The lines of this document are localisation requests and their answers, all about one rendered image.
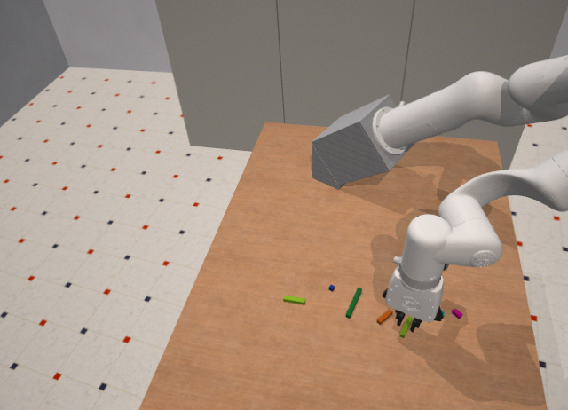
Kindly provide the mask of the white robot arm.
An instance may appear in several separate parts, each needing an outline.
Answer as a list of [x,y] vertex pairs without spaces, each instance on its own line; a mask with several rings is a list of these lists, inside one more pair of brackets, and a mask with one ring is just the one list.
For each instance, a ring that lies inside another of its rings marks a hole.
[[[373,119],[375,140],[390,155],[472,120],[504,127],[558,120],[568,115],[568,55],[520,67],[509,80],[489,72],[470,73],[443,90],[399,105],[378,110]],[[438,216],[414,218],[403,255],[393,260],[401,279],[410,288],[430,290],[449,264],[496,263],[503,249],[482,207],[509,195],[567,211],[568,146],[530,169],[474,177],[445,197]]]

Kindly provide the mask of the lime green rod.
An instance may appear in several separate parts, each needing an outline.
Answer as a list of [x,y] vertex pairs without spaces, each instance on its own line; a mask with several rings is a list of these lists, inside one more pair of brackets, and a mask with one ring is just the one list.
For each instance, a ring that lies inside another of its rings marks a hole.
[[403,326],[403,329],[402,329],[402,331],[401,331],[401,333],[400,333],[400,337],[405,338],[406,332],[407,332],[407,330],[409,329],[409,326],[410,326],[410,324],[411,324],[411,322],[412,322],[412,319],[413,319],[413,318],[411,318],[411,317],[409,317],[409,316],[407,317],[406,323],[405,323],[405,325]]
[[289,302],[294,304],[305,304],[305,299],[293,296],[284,296],[283,302]]

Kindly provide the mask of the green flat bar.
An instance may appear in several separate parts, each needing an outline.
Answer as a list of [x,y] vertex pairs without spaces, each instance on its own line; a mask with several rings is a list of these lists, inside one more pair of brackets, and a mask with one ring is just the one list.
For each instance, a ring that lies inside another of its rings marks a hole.
[[353,310],[354,310],[354,308],[355,308],[355,306],[356,306],[356,303],[357,303],[357,301],[359,300],[359,296],[360,296],[361,292],[362,292],[362,288],[358,288],[357,291],[356,291],[356,293],[355,293],[355,295],[354,295],[354,297],[353,297],[353,299],[352,299],[352,301],[351,301],[351,305],[350,305],[350,307],[349,307],[349,309],[348,309],[348,311],[347,311],[347,313],[346,313],[346,316],[345,316],[346,318],[350,318],[350,317],[351,317],[352,312],[353,312]]

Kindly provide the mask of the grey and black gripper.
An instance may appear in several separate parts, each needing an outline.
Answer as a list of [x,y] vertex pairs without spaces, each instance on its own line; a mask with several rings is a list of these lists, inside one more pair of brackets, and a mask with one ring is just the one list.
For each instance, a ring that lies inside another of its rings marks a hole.
[[[404,286],[404,285],[406,286]],[[409,288],[409,289],[408,289]],[[392,308],[396,309],[397,326],[400,326],[405,315],[414,317],[411,332],[419,328],[422,321],[441,321],[443,313],[440,304],[443,295],[444,281],[441,276],[437,286],[430,290],[410,288],[400,277],[398,267],[392,274],[389,287],[384,290],[382,297]],[[411,290],[410,290],[411,289]],[[413,291],[412,291],[413,290]]]

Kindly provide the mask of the orange rod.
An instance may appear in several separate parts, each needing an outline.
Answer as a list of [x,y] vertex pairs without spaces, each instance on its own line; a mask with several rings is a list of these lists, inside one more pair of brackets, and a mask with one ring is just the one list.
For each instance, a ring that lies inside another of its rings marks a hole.
[[392,315],[392,311],[388,310],[387,312],[385,312],[378,320],[377,323],[379,325],[381,325],[387,318],[389,318]]

